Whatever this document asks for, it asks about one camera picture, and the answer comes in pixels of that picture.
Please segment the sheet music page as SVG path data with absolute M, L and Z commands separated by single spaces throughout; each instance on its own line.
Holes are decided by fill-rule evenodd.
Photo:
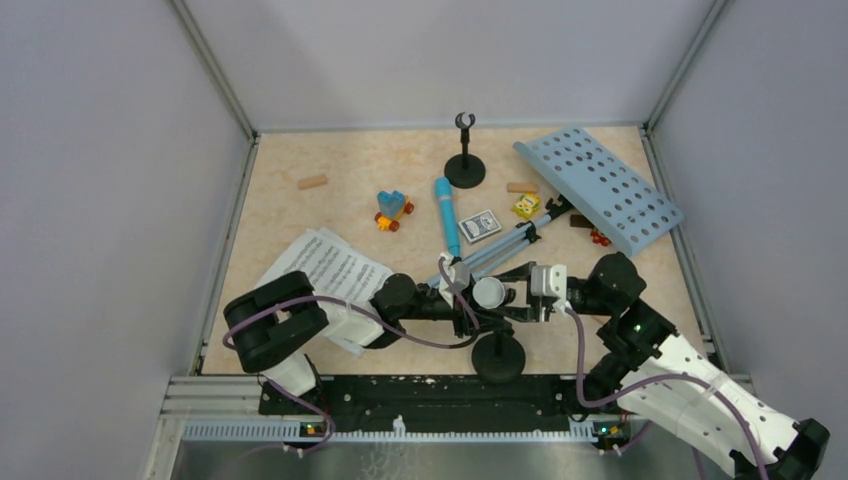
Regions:
M 353 248 L 326 228 L 308 229 L 269 267 L 256 283 L 263 286 L 291 271 L 305 273 L 318 295 L 342 300 L 340 305 L 322 302 L 329 325 L 321 335 L 350 352 L 374 346 L 385 333 L 370 317 L 353 310 L 359 306 L 374 313 L 369 300 L 393 273 Z

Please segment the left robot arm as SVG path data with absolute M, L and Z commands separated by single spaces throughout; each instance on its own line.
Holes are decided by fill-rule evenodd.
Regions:
M 380 350 L 410 336 L 405 320 L 445 321 L 459 340 L 442 347 L 455 350 L 484 333 L 510 330 L 500 311 L 476 302 L 473 288 L 466 279 L 433 287 L 396 273 L 360 302 L 318 292 L 295 270 L 232 300 L 224 309 L 222 342 L 245 373 L 267 379 L 292 410 L 308 413 L 321 397 L 319 374 L 304 351 L 314 338 Z

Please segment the black stand of blue microphone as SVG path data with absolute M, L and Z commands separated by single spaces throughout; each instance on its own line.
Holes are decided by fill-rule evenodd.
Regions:
M 471 189 L 480 185 L 486 177 L 484 162 L 469 151 L 470 130 L 476 122 L 473 113 L 460 112 L 455 117 L 455 126 L 460 131 L 461 152 L 452 156 L 444 166 L 444 176 L 456 188 Z

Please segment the light blue music stand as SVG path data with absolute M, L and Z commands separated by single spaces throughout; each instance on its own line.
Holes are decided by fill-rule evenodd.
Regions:
M 486 166 L 482 185 L 468 192 L 471 199 L 485 207 L 501 196 L 513 201 L 520 193 L 507 192 L 504 184 L 524 181 L 552 198 L 532 219 L 463 254 L 476 275 L 530 259 L 585 273 L 601 256 L 620 252 L 635 263 L 650 291 L 683 288 L 673 235 L 684 215 L 655 186 L 640 129 L 482 129 L 470 135 L 472 153 Z M 571 215 L 585 216 L 611 245 L 594 244 L 592 229 L 572 228 Z

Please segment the blue microphone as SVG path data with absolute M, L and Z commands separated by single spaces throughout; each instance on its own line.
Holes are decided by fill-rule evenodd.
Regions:
M 435 179 L 434 198 L 439 207 L 446 249 L 451 255 L 460 257 L 461 241 L 453 205 L 452 185 L 446 177 Z

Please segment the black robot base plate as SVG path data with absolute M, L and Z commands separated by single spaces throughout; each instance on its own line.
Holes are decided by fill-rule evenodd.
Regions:
M 622 426 L 636 417 L 615 403 L 582 406 L 569 375 L 522 375 L 507 384 L 464 375 L 323 376 L 298 400 L 262 384 L 264 416 L 307 415 L 311 406 L 340 433 L 386 431 L 396 418 L 411 433 L 519 433 L 564 432 L 589 418 Z

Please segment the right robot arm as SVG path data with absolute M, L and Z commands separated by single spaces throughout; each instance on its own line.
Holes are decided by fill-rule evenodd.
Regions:
M 829 430 L 778 412 L 713 365 L 642 300 L 647 284 L 624 254 L 601 257 L 585 279 L 535 262 L 497 278 L 526 283 L 529 298 L 572 318 L 583 407 L 641 416 L 734 479 L 810 479 L 820 468 Z

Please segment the white microphone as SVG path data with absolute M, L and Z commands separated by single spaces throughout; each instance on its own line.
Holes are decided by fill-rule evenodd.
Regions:
M 526 365 L 526 353 L 514 338 L 514 330 L 499 308 L 515 297 L 494 277 L 475 283 L 472 299 L 481 320 L 481 336 L 472 349 L 472 365 L 478 376 L 491 384 L 506 384 L 518 378 Z

